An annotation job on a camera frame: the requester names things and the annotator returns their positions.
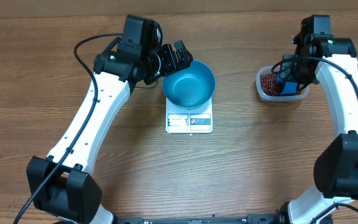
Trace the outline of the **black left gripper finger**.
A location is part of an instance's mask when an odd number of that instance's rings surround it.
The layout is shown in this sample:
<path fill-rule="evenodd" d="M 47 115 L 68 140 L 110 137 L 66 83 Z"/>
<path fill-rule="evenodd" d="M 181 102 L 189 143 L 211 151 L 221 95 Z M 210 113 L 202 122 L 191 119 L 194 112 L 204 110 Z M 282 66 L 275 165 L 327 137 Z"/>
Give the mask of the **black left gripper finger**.
<path fill-rule="evenodd" d="M 174 43 L 177 56 L 177 67 L 189 67 L 193 61 L 192 54 L 186 49 L 182 40 Z"/>
<path fill-rule="evenodd" d="M 166 76 L 173 75 L 176 72 L 185 70 L 189 68 L 190 65 L 191 65 L 191 61 L 187 62 L 186 60 L 170 63 L 166 66 Z"/>

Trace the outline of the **blue plastic measuring scoop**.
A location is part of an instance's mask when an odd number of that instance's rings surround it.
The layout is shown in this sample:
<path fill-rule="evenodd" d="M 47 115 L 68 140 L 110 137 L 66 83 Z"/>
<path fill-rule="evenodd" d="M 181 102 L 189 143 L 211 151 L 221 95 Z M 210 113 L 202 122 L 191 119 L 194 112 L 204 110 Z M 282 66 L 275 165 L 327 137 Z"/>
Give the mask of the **blue plastic measuring scoop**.
<path fill-rule="evenodd" d="M 299 84 L 289 82 L 277 75 L 277 94 L 278 96 L 295 95 L 299 89 Z"/>

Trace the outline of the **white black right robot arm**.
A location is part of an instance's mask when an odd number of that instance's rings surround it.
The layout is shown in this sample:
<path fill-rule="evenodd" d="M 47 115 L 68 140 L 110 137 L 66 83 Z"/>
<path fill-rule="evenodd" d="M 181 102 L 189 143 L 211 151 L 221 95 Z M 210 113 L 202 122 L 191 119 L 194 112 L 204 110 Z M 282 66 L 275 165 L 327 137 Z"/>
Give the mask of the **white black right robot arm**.
<path fill-rule="evenodd" d="M 256 78 L 265 102 L 300 100 L 311 84 L 323 87 L 334 140 L 314 164 L 313 185 L 275 214 L 249 214 L 246 223 L 332 223 L 332 212 L 358 200 L 358 61 L 351 39 L 336 38 L 328 15 L 302 20 L 296 50 L 261 69 Z"/>

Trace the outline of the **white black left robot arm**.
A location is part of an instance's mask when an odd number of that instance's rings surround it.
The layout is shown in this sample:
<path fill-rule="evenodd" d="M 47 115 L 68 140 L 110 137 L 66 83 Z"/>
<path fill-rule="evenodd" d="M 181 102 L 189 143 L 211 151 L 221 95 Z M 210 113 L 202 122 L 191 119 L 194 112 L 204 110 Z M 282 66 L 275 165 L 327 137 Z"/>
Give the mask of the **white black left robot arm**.
<path fill-rule="evenodd" d="M 92 176 L 104 138 L 137 83 L 150 85 L 188 68 L 192 60 L 182 41 L 163 42 L 158 22 L 128 15 L 123 31 L 111 34 L 87 68 L 89 89 L 61 140 L 45 158 L 28 163 L 27 205 L 63 223 L 116 223 L 115 214 L 102 206 L 102 190 Z"/>

